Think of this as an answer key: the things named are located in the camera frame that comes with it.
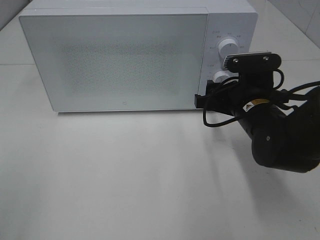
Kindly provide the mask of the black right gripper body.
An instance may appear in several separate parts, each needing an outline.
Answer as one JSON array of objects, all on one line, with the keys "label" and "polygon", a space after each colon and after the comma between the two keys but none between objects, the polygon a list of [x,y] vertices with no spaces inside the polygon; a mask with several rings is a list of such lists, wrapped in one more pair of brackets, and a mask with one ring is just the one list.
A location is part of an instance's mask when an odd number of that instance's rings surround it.
[{"label": "black right gripper body", "polygon": [[207,111],[232,117],[245,116],[249,111],[250,86],[242,84],[213,84],[207,91]]}]

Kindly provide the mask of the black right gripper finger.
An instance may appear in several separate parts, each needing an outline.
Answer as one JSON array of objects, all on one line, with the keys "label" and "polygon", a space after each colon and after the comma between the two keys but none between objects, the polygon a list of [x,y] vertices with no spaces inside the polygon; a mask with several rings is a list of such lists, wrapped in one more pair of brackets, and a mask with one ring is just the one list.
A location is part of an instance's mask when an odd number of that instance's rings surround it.
[{"label": "black right gripper finger", "polygon": [[206,89],[215,89],[219,86],[218,82],[214,82],[213,80],[207,80]]},{"label": "black right gripper finger", "polygon": [[210,98],[210,95],[194,95],[194,106],[196,109],[204,109],[206,108],[208,104],[208,99]]}]

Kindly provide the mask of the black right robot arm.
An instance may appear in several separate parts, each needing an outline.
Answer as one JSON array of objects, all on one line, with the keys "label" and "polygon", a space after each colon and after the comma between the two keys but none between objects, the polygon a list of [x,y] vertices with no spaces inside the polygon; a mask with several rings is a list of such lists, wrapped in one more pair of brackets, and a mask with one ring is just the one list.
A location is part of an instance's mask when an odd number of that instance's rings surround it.
[{"label": "black right robot arm", "polygon": [[210,128],[238,122],[251,139],[255,162],[263,167],[306,173],[320,165],[320,83],[277,90],[244,81],[213,83],[195,95]]}]

